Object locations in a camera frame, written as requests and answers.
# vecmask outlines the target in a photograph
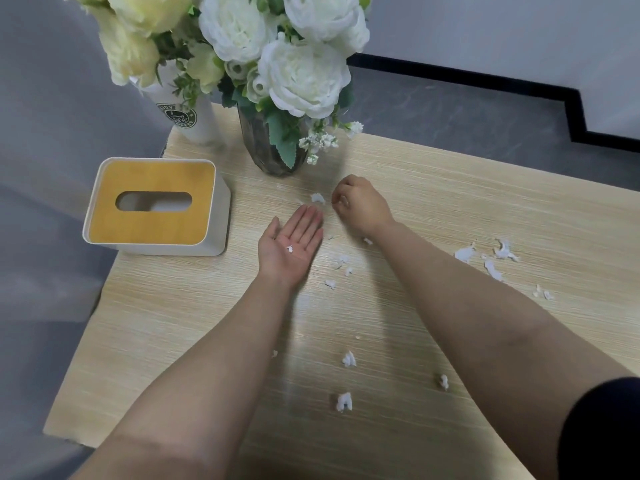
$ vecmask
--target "palm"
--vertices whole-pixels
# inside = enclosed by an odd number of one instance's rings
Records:
[[[322,211],[303,205],[279,231],[279,222],[274,219],[258,244],[260,272],[283,281],[291,289],[298,286],[322,241],[322,218]]]

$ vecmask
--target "vase logo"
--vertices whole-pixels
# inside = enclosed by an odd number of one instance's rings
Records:
[[[193,128],[198,121],[198,115],[190,107],[181,104],[156,104],[167,118],[180,128]]]

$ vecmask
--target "wooden tissue box lid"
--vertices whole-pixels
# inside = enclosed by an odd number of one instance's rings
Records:
[[[98,244],[198,244],[207,235],[216,170],[208,161],[117,159],[98,175],[89,227]],[[126,192],[181,192],[191,204],[179,212],[124,211]]]

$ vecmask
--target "black baseboard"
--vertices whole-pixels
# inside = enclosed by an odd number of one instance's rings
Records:
[[[401,61],[378,55],[352,55],[348,58],[347,63],[352,67],[362,67],[394,74],[411,75],[423,79],[464,84],[475,88],[494,89],[507,93],[563,101],[571,141],[640,153],[640,140],[588,131],[587,123],[584,119],[582,97],[578,89],[418,62]]]

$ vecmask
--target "white cylindrical vase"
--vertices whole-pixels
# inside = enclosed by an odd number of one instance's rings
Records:
[[[146,88],[138,86],[139,89],[190,141],[197,144],[222,144],[222,134],[209,96],[201,93],[196,106],[189,107],[184,103],[181,95],[173,94],[175,90],[173,80],[179,74],[175,62],[169,61],[165,66],[159,66],[158,72],[162,85],[156,82]]]

